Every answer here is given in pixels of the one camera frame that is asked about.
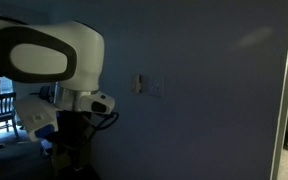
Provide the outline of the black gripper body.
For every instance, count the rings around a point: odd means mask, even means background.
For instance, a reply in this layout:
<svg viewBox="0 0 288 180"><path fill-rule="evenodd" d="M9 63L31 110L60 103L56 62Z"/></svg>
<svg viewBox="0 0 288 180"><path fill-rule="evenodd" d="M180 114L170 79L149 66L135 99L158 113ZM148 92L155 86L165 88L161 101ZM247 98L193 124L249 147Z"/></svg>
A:
<svg viewBox="0 0 288 180"><path fill-rule="evenodd" d="M90 123L81 112L59 111L58 130L46 137L52 144L55 172L76 172L90 164Z"/></svg>

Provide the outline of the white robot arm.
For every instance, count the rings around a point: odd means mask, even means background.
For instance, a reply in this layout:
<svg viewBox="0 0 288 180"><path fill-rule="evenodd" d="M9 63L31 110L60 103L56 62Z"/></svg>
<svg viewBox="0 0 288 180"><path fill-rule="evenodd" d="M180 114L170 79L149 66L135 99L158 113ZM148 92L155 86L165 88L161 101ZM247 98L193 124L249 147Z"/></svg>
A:
<svg viewBox="0 0 288 180"><path fill-rule="evenodd" d="M25 97L13 103L31 141L53 145L53 167L81 172L90 167L90 140L105 128L93 115L117 119L115 100L99 90L104 39L75 21L26 24L0 16L0 76L21 83L54 83L54 100Z"/></svg>

